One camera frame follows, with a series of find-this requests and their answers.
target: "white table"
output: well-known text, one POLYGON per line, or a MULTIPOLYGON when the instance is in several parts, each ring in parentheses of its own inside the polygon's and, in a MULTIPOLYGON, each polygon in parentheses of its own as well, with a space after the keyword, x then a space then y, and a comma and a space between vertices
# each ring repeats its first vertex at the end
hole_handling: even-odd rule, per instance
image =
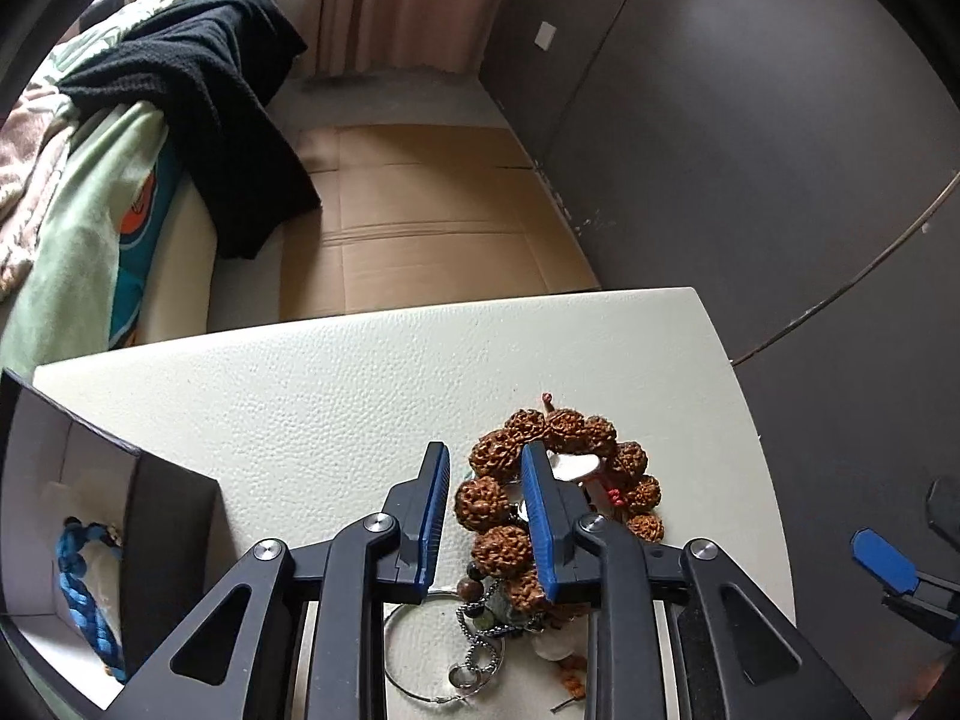
MULTIPOLYGON (((390 485, 419 467, 429 440, 450 449, 452 502, 477 437, 550 391, 559 406, 605 415, 621 440, 642 443, 664 490, 668 543, 713 538, 793 619, 757 431, 690 289, 256 327, 47 365, 35 384, 117 436, 219 479, 241 552, 266 536, 292 547, 320 541, 378 511, 390 485)), ((456 583, 469 544, 448 512, 435 586, 456 583)), ((443 692, 464 640, 449 614, 414 611, 408 622, 392 642, 416 648, 400 664, 403 681, 443 692)), ((392 662, 397 652, 388 653, 392 662)), ((669 685, 669 662, 665 673, 669 685)), ((488 716, 547 720, 564 697, 555 666, 523 642, 512 644, 498 689, 477 703, 488 716)), ((392 688, 389 704, 392 720, 435 712, 392 688)), ((559 720, 580 711, 565 709, 559 720)))

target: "white wall outlet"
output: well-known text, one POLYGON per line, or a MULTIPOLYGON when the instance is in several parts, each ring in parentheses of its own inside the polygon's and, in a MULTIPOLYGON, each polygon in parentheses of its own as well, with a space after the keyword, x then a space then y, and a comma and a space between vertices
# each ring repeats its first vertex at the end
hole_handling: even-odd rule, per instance
POLYGON ((541 22, 541 28, 536 32, 534 43, 546 51, 549 49, 550 44, 553 43, 553 36, 555 34, 557 34, 557 28, 552 25, 552 23, 541 22))

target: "curtain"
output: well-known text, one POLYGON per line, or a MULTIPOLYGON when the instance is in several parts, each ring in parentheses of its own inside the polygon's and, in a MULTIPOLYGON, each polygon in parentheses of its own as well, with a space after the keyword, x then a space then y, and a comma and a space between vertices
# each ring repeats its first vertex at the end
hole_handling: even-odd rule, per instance
POLYGON ((500 0, 304 0, 306 74, 479 68, 500 0))

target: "blue rope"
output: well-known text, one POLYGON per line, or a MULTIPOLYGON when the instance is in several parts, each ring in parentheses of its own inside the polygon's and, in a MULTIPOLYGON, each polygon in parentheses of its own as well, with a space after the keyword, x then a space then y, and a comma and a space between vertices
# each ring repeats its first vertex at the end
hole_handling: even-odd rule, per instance
POLYGON ((110 552, 120 560, 122 553, 117 542, 107 532, 107 527, 99 522, 83 526, 79 519, 67 517, 64 520, 64 533, 56 542, 56 567, 59 568, 59 585, 64 591, 70 616, 77 623, 83 638, 99 656, 107 671, 119 683, 126 683, 127 672, 123 663, 123 650, 107 624, 107 619, 83 583, 86 574, 86 560, 80 555, 88 541, 102 541, 109 546, 110 552))

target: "dark wall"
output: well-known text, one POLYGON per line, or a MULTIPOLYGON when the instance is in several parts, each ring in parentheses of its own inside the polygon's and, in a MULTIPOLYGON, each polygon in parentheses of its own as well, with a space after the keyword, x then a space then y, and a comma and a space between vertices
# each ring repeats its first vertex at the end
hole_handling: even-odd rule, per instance
MULTIPOLYGON (((867 265, 960 170, 960 112, 878 0, 622 0, 610 20, 613 1, 508 0, 481 79, 604 287, 692 285, 732 359, 867 265), (608 7, 578 11, 588 1, 608 7), (548 52, 542 20, 558 28, 548 52)), ((880 606, 848 538, 875 527, 960 579, 923 523, 930 479, 960 469, 960 230, 946 209, 929 229, 738 368, 800 630, 877 717, 942 645, 880 606)))

